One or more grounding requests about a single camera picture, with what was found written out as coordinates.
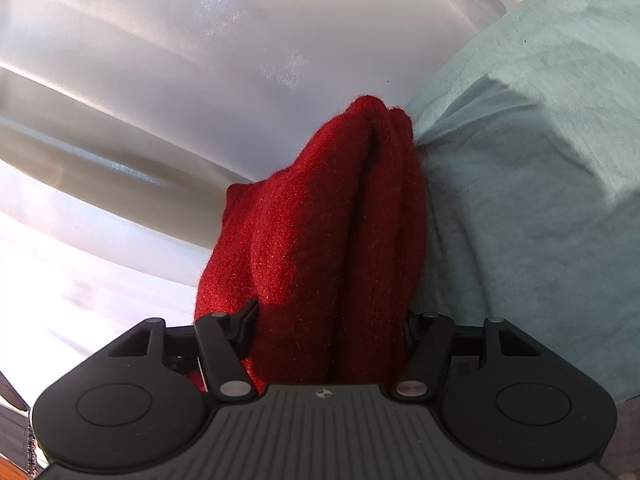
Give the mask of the red knit garment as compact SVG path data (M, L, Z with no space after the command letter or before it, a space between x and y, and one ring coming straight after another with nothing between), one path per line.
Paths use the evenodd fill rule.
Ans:
M384 384L426 246L425 185L406 113L360 96L290 166L227 191L195 315L258 315L243 366L270 385Z

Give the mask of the teal mushroom print bedsheet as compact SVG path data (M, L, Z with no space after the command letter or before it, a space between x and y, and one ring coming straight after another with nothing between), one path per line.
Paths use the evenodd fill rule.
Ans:
M414 310L506 318L603 386L639 474L639 0L524 0L409 104L427 187Z

